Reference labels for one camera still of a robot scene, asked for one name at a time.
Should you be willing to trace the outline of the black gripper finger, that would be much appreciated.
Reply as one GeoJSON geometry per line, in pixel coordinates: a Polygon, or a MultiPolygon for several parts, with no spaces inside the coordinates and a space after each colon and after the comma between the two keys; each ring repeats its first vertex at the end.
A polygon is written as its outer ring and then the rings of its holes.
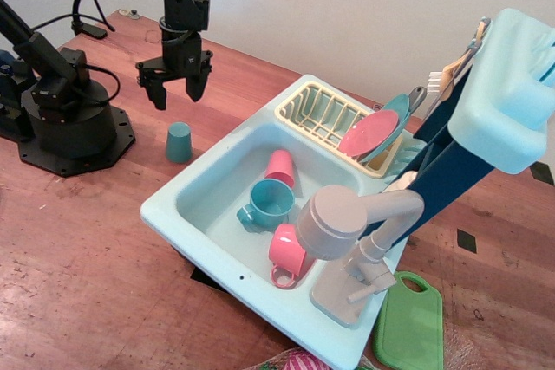
{"type": "Polygon", "coordinates": [[[161,81],[147,81],[144,88],[147,91],[148,99],[154,104],[157,110],[164,111],[167,109],[167,91],[161,81]]]}
{"type": "Polygon", "coordinates": [[[193,102],[199,101],[206,88],[208,73],[201,71],[198,75],[190,75],[186,78],[186,93],[193,102]]]}

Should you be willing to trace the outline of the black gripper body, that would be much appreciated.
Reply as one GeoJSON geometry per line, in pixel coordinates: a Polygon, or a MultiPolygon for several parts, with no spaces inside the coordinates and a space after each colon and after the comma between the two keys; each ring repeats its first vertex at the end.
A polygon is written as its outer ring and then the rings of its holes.
{"type": "Polygon", "coordinates": [[[138,62],[139,84],[186,79],[188,84],[206,84],[212,72],[213,52],[203,50],[199,32],[162,33],[162,56],[138,62]]]}

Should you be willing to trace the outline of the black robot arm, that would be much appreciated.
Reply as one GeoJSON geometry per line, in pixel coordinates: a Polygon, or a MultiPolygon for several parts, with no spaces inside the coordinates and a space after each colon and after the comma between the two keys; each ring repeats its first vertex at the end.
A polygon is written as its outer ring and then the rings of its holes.
{"type": "Polygon", "coordinates": [[[158,110],[167,108],[164,84],[184,79],[186,93],[199,101],[212,72],[213,53],[204,50],[200,33],[208,28],[210,0],[164,0],[159,20],[162,56],[138,62],[138,83],[158,110]]]}

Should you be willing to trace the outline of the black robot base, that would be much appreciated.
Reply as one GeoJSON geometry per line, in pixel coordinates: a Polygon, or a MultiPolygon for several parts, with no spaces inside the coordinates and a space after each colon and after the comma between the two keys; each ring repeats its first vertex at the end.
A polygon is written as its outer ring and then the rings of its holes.
{"type": "Polygon", "coordinates": [[[56,49],[7,4],[1,33],[1,135],[22,162],[70,177],[113,166],[135,142],[127,113],[78,49],[56,49]]]}

